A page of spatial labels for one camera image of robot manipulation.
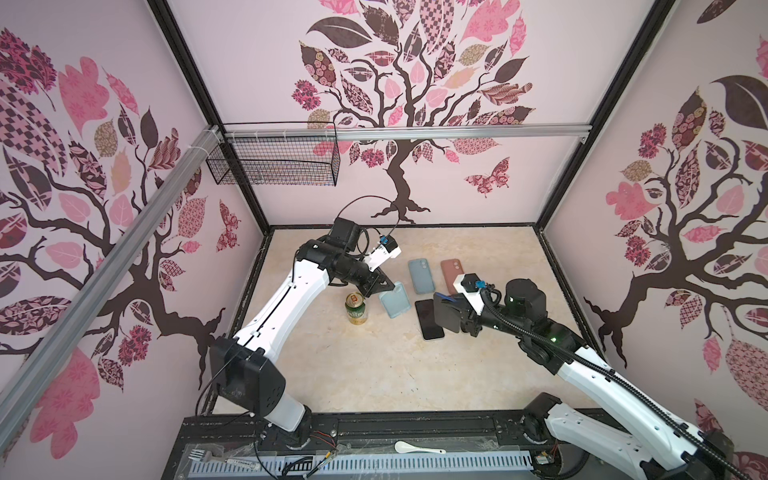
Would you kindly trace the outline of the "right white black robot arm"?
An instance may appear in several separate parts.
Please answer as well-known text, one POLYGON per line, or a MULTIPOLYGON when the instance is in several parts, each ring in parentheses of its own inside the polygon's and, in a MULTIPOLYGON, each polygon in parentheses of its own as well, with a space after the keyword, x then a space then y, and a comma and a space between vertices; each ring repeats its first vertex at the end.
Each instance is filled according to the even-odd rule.
POLYGON ((455 294, 433 297, 436 323, 477 336, 483 328, 513 335, 526 357, 595 401, 610 426, 558 397, 541 393, 525 408, 523 428, 533 443, 569 443, 633 479, 743 479, 732 461, 733 443, 706 433, 652 400, 617 373, 578 334, 552 320, 546 295, 530 279, 504 290, 462 274, 455 294))

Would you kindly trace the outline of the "pink phone case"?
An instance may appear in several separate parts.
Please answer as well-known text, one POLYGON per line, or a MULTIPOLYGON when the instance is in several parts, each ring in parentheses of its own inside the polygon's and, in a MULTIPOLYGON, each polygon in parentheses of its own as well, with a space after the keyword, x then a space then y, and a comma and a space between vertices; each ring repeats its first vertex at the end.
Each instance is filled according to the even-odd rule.
POLYGON ((457 293, 455 287, 456 279, 464 274, 462 263, 457 258, 446 259, 440 262, 441 271, 450 295, 457 293))

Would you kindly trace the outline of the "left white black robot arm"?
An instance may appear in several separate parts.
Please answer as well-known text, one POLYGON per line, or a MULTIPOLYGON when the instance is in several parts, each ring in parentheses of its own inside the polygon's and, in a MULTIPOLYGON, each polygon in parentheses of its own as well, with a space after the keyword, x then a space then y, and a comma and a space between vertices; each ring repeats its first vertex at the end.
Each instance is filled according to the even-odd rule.
POLYGON ((372 251, 356 253, 362 232, 360 225, 339 217, 329 233, 297 249, 287 276, 259 313, 234 336, 211 346, 213 392, 285 432, 307 428, 310 409, 286 392, 276 362, 298 321, 332 283, 352 285, 365 298, 394 289, 382 265, 400 255, 397 241, 387 234, 372 251))

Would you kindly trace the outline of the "light blue phone case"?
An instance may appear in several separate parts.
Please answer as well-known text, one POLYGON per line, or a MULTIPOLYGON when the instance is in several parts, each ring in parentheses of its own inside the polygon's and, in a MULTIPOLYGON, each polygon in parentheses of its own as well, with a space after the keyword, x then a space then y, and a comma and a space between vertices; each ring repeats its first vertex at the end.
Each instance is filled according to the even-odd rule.
POLYGON ((425 258, 410 260, 408 269, 411 276, 413 289, 418 295, 431 294, 435 291, 435 284, 428 261, 425 258))

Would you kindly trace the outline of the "black phone sideways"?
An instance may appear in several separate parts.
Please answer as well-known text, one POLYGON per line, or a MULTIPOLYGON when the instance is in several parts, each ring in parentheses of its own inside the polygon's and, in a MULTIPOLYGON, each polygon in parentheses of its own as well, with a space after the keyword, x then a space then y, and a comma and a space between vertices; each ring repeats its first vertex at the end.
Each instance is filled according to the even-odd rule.
POLYGON ((441 339, 445 337, 444 329, 435 321, 434 301, 419 300, 415 304, 416 314, 425 341, 441 339))

